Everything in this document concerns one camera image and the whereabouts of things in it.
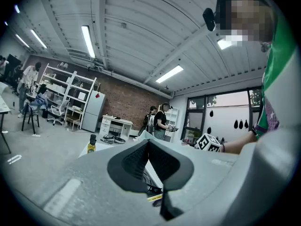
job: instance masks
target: concrete floor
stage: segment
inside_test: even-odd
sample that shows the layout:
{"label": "concrete floor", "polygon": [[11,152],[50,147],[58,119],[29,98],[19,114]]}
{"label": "concrete floor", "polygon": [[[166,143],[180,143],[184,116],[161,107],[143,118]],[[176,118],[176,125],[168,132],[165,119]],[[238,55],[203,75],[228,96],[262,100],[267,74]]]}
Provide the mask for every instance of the concrete floor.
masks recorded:
{"label": "concrete floor", "polygon": [[[54,177],[56,173],[71,161],[78,158],[85,145],[90,139],[91,132],[78,130],[75,132],[66,130],[58,123],[52,122],[39,116],[40,127],[34,117],[36,133],[40,137],[32,137],[32,125],[25,122],[24,131],[21,131],[23,119],[17,118],[19,99],[11,93],[9,88],[3,92],[2,97],[6,104],[15,110],[4,117],[3,130],[6,141],[12,154],[0,137],[0,168],[7,183],[28,198],[32,197],[35,189],[45,179]],[[7,162],[15,155],[22,158],[13,164]]]}

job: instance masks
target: fluorescent light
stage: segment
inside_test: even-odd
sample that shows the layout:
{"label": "fluorescent light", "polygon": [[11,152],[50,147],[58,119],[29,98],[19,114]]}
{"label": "fluorescent light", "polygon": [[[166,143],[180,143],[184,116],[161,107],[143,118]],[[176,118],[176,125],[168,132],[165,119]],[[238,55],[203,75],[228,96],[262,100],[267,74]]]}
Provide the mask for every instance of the fluorescent light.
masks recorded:
{"label": "fluorescent light", "polygon": [[89,26],[82,26],[81,30],[83,32],[84,35],[84,39],[86,42],[86,46],[88,48],[89,54],[91,58],[95,58],[95,53],[93,50],[93,46],[92,46],[92,41],[91,41],[91,36],[90,36],[90,31],[89,31]]}
{"label": "fluorescent light", "polygon": [[171,71],[167,72],[162,77],[157,79],[156,82],[161,83],[163,81],[166,81],[168,78],[172,77],[173,75],[177,74],[178,72],[181,72],[182,70],[183,70],[183,68],[178,65],[177,67],[175,67],[174,69],[172,69]]}
{"label": "fluorescent light", "polygon": [[225,49],[227,47],[230,47],[231,45],[233,45],[232,41],[228,41],[225,39],[220,39],[217,41],[218,45],[220,46],[221,49]]}
{"label": "fluorescent light", "polygon": [[19,8],[18,8],[18,5],[15,5],[15,10],[16,10],[17,13],[20,13],[20,10],[19,10]]}
{"label": "fluorescent light", "polygon": [[20,36],[18,34],[16,34],[16,37],[26,46],[29,48],[28,44],[24,42],[23,39],[20,38]]}
{"label": "fluorescent light", "polygon": [[32,34],[36,37],[36,39],[41,43],[44,48],[47,48],[46,45],[42,42],[42,40],[37,36],[34,30],[31,29]]}

